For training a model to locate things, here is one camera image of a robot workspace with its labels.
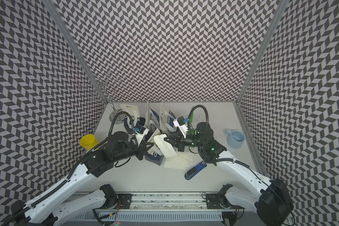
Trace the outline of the blue black stapler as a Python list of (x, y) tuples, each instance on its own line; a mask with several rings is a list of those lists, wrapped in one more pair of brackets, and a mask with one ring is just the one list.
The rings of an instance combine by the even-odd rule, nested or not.
[(186, 180), (190, 180), (192, 179), (196, 174), (198, 174), (202, 169), (204, 169), (205, 167), (207, 167), (207, 163), (202, 161), (200, 163), (198, 163), (197, 165), (195, 165), (194, 167), (192, 167), (190, 170), (188, 170), (184, 177)]

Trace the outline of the cream paper receipt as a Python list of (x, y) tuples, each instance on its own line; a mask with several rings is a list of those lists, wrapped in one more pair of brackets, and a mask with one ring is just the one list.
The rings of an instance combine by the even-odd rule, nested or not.
[(171, 158), (171, 157), (177, 156), (177, 153), (174, 150), (173, 146), (167, 141), (165, 141), (164, 140), (165, 138), (167, 138), (167, 135), (161, 134), (161, 135), (154, 136), (153, 139), (165, 158)]

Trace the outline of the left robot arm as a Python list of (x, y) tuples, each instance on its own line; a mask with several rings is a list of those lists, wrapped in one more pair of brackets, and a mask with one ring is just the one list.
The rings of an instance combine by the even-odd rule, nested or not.
[(133, 156), (142, 160), (152, 142), (130, 138), (127, 132), (116, 132), (89, 150), (73, 167), (68, 176), (29, 201), (17, 201), (11, 207), (7, 226), (59, 226), (72, 217), (98, 208), (118, 208), (119, 198), (110, 184), (70, 202), (66, 199), (84, 185), (115, 167), (115, 163)]

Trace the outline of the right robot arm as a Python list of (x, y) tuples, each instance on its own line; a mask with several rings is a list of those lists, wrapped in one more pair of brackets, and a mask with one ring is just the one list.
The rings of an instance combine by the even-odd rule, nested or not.
[(224, 203), (240, 206), (254, 213), (267, 226), (293, 226), (293, 201), (287, 185), (279, 178), (270, 179), (239, 161), (230, 151), (214, 139), (213, 130), (205, 122), (199, 123), (196, 134), (183, 135), (181, 131), (164, 138), (178, 149), (196, 147), (207, 164), (215, 164), (233, 175), (246, 190), (231, 185), (222, 196)]

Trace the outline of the green white bag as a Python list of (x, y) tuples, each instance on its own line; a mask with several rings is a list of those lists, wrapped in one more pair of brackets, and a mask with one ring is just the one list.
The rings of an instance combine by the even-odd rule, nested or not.
[(188, 114), (188, 122), (187, 122), (187, 127), (188, 127), (188, 133), (187, 136), (189, 138), (194, 137), (196, 135), (196, 128), (193, 125), (194, 121), (194, 111), (196, 109), (196, 106), (192, 106), (190, 113)]

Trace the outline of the yellow plastic cup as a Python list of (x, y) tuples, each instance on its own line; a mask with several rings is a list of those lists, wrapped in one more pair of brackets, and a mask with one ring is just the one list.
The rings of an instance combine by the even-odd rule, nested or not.
[(93, 134), (87, 134), (80, 139), (80, 145), (85, 150), (91, 150), (99, 144), (99, 141)]

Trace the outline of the light blue mug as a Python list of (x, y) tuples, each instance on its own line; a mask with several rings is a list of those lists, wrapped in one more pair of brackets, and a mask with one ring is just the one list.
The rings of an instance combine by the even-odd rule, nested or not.
[(246, 140), (246, 136), (239, 130), (226, 130), (227, 144), (234, 149), (240, 148)]

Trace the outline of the cream receipt pile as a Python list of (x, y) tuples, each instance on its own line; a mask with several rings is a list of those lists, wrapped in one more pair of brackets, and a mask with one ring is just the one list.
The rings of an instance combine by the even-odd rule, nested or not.
[(194, 156), (193, 153), (189, 152), (177, 152), (176, 156), (165, 159), (164, 167), (185, 170), (194, 163)]

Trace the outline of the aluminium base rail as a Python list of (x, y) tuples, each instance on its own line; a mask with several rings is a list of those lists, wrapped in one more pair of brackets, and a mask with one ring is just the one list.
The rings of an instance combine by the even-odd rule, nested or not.
[(53, 214), (55, 226), (68, 221), (95, 219), (101, 225), (114, 222), (224, 221), (224, 214), (244, 209), (258, 213), (260, 199), (250, 192), (230, 188), (217, 193), (120, 193), (117, 204), (106, 208), (94, 193), (62, 204)]

